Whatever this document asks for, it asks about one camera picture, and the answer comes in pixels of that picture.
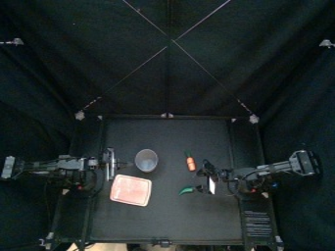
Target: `black table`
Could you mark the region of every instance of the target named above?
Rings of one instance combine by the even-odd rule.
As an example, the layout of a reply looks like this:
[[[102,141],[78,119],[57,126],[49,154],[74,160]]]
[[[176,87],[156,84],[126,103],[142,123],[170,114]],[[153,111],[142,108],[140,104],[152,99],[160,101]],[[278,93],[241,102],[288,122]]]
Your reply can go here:
[[[105,181],[96,198],[74,202],[62,198],[54,228],[58,239],[248,246],[273,242],[276,228],[270,200],[240,203],[224,183],[217,185],[214,195],[177,195],[185,185],[206,182],[204,177],[196,177],[188,171],[185,150],[190,151],[197,168],[202,159],[222,169],[261,164],[257,128],[248,119],[89,118],[80,122],[70,155],[98,156],[108,146],[114,148],[114,158],[121,161],[133,162],[141,149],[157,153],[158,164],[150,173],[142,173],[136,166],[117,171],[121,175],[152,181],[148,206],[110,201],[112,181]],[[242,215],[252,212],[253,207],[257,211],[264,209],[273,228],[262,242],[254,242],[246,232]]]

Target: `black tent ceiling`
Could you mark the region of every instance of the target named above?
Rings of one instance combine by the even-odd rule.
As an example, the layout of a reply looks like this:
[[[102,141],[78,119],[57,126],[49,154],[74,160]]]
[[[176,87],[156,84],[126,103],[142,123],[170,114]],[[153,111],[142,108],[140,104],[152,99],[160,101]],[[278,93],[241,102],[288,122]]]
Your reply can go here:
[[[70,112],[245,116],[309,57],[332,1],[2,1],[2,48]]]

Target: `small white object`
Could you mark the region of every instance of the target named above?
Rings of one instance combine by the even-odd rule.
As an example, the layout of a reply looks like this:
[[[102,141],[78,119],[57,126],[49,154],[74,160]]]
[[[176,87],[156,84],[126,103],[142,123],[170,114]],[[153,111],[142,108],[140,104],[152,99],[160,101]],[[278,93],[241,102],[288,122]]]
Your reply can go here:
[[[62,189],[61,194],[65,195],[68,193],[69,189]]]
[[[249,116],[248,120],[252,124],[257,124],[258,122],[258,118],[253,114]]]
[[[214,194],[214,188],[216,188],[216,183],[209,178],[209,191],[210,191],[212,194]]]
[[[82,111],[78,111],[76,114],[76,120],[81,121],[85,118],[85,113]]]
[[[268,192],[261,192],[261,195],[265,199],[268,199]]]

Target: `orange object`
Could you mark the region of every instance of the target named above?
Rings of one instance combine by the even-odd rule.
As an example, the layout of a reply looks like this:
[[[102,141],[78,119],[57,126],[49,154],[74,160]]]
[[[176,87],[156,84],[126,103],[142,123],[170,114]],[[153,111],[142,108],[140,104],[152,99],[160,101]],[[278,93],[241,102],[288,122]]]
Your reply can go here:
[[[194,167],[193,158],[192,157],[186,157],[185,162],[186,162],[188,170],[189,171],[194,171],[196,167]]]

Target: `green object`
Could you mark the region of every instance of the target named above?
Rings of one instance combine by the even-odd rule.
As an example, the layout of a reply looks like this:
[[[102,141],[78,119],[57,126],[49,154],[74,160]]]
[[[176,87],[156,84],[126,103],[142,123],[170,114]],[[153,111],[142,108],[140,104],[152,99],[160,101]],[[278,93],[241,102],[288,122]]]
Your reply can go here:
[[[184,156],[185,156],[185,158],[192,157],[190,152],[188,150],[184,151]]]
[[[193,192],[193,186],[185,186],[182,189],[178,191],[178,195],[182,195],[184,193],[192,193]]]

